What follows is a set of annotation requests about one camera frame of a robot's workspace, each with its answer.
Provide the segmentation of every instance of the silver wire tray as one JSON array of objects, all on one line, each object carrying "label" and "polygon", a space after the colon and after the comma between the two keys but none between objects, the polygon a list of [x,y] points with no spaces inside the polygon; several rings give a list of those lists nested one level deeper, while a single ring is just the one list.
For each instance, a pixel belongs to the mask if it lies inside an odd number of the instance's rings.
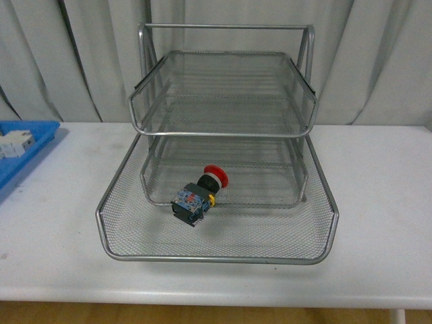
[{"label": "silver wire tray", "polygon": [[318,104],[285,53],[172,51],[129,106],[143,135],[295,138],[310,132]]},{"label": "silver wire tray", "polygon": [[197,181],[204,166],[216,164],[229,175],[217,193],[218,207],[292,208],[308,179],[292,139],[156,137],[141,171],[148,201],[171,206],[180,188]]},{"label": "silver wire tray", "polygon": [[210,209],[196,227],[176,219],[171,207],[149,202],[141,182],[143,165],[152,163],[148,151],[148,138],[137,135],[98,206],[99,233],[109,256],[121,261],[309,265],[329,253],[339,213],[308,136],[298,149],[308,179],[296,206],[248,206],[236,200],[235,206]]}]

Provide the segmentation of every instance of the white component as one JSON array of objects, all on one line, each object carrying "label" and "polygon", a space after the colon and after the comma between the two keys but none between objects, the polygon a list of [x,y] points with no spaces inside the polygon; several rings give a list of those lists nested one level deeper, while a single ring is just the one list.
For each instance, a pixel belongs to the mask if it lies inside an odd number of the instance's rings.
[{"label": "white component", "polygon": [[390,324],[406,324],[404,309],[390,310]]},{"label": "white component", "polygon": [[11,130],[9,133],[6,134],[6,137],[20,137],[28,135],[32,135],[32,132],[30,130]]},{"label": "white component", "polygon": [[0,154],[4,157],[20,157],[34,144],[29,130],[14,130],[0,137]]}]

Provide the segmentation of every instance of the blue plastic bin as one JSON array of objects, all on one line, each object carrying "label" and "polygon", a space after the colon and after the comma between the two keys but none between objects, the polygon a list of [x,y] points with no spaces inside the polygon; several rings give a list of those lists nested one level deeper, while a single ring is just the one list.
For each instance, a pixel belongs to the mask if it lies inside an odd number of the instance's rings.
[{"label": "blue plastic bin", "polygon": [[35,143],[21,157],[0,159],[0,189],[10,181],[47,143],[54,139],[60,126],[57,121],[0,121],[0,130],[6,135],[11,130],[30,130]]}]

